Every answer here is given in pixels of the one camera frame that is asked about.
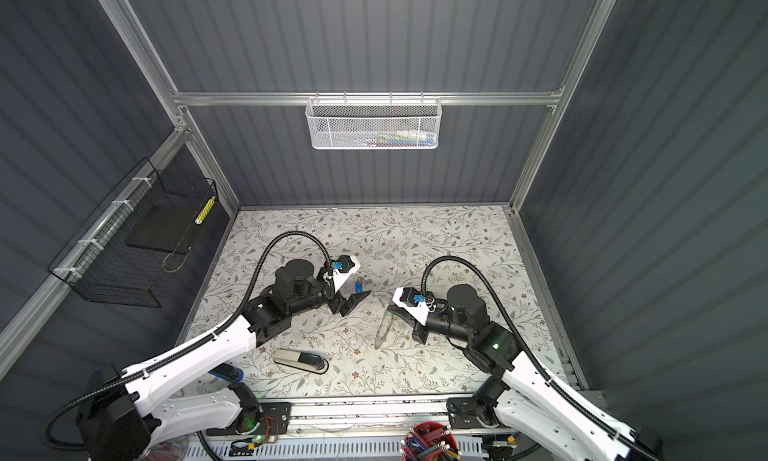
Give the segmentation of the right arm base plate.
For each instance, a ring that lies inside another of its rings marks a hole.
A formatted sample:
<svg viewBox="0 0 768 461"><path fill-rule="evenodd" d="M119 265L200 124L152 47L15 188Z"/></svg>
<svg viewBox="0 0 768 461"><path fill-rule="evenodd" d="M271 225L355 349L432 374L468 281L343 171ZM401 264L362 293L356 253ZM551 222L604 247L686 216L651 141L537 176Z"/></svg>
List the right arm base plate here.
<svg viewBox="0 0 768 461"><path fill-rule="evenodd" d="M499 421L483 421L477 414L474 399L471 396L449 397L446 400L449 426L452 430L470 429L506 429L509 427Z"/></svg>

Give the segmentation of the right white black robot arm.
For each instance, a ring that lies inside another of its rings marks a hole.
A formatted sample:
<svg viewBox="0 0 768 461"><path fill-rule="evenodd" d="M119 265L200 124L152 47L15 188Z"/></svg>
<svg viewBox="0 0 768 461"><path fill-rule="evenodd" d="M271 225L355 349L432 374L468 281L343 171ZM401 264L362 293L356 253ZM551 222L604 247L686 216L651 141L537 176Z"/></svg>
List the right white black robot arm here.
<svg viewBox="0 0 768 461"><path fill-rule="evenodd" d="M529 356L518 337L493 321L477 291L460 284L446 298L398 287L389 312L411 323L413 335L460 341L462 354L488 379L474 393L486 426L529 436L562 460L659 460L662 443L614 418Z"/></svg>

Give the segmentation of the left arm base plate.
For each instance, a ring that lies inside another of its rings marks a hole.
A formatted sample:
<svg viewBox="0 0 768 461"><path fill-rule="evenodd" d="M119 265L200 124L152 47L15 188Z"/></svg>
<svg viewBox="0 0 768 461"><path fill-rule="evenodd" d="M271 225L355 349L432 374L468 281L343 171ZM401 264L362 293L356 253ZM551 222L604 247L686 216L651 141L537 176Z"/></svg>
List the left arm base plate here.
<svg viewBox="0 0 768 461"><path fill-rule="evenodd" d="M261 403L259 408L243 408L225 428L211 428L207 436L277 436L287 433L292 404L288 402Z"/></svg>

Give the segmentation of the yellow marker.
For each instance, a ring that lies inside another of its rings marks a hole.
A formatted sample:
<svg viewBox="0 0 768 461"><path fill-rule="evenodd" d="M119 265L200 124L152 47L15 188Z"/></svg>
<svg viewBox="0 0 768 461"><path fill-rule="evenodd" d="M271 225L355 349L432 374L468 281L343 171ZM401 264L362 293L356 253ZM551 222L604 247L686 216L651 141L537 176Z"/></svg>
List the yellow marker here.
<svg viewBox="0 0 768 461"><path fill-rule="evenodd" d="M207 216L211 212L212 208L214 207L215 203L216 203L216 196L213 195L206 201L206 203L202 206L197 216L195 217L194 223L196 225L203 224L203 222L206 220Z"/></svg>

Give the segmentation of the red pencil cup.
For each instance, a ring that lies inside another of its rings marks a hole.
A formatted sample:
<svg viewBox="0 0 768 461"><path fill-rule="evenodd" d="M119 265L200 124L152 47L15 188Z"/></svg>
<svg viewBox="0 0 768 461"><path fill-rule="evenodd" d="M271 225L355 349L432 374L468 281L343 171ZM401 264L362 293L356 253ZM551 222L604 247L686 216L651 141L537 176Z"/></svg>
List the red pencil cup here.
<svg viewBox="0 0 768 461"><path fill-rule="evenodd" d="M400 454L404 461L456 461L462 452L447 425L427 421L406 432Z"/></svg>

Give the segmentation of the black foam pad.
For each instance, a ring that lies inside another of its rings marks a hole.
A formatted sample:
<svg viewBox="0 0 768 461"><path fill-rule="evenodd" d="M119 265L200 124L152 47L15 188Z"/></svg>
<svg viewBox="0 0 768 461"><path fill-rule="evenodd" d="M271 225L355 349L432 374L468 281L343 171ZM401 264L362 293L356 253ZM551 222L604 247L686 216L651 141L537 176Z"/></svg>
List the black foam pad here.
<svg viewBox="0 0 768 461"><path fill-rule="evenodd" d="M166 254L187 254L202 229L202 225L194 223L197 214L194 208L154 206L130 232L126 245Z"/></svg>

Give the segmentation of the grey black stapler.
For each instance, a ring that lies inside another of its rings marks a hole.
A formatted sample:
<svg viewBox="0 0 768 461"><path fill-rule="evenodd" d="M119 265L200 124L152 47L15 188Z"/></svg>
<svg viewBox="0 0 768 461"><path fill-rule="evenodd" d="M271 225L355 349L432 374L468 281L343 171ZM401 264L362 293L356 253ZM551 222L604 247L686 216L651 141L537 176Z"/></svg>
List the grey black stapler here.
<svg viewBox="0 0 768 461"><path fill-rule="evenodd" d="M276 349L272 353L273 361L281 366L290 367L311 374L322 375L329 369L329 362L320 354L309 351Z"/></svg>

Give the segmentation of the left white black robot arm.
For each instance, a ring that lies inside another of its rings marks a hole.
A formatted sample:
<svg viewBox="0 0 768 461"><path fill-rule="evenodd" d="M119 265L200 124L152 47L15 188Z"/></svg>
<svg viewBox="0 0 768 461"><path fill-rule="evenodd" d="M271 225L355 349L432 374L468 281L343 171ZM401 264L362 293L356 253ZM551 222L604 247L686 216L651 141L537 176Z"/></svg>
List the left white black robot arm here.
<svg viewBox="0 0 768 461"><path fill-rule="evenodd" d="M259 410L255 395L237 382L223 394L195 396L177 392L230 359L251 351L286 331L293 316L329 307L347 315L362 295L343 297L339 290L354 277L359 260L342 255L329 268L304 259L287 262L272 284L246 301L231 325L220 323L161 355L119 370L106 365L86 386L88 400L75 422L93 460L134 460L163 441L239 423L252 427Z"/></svg>

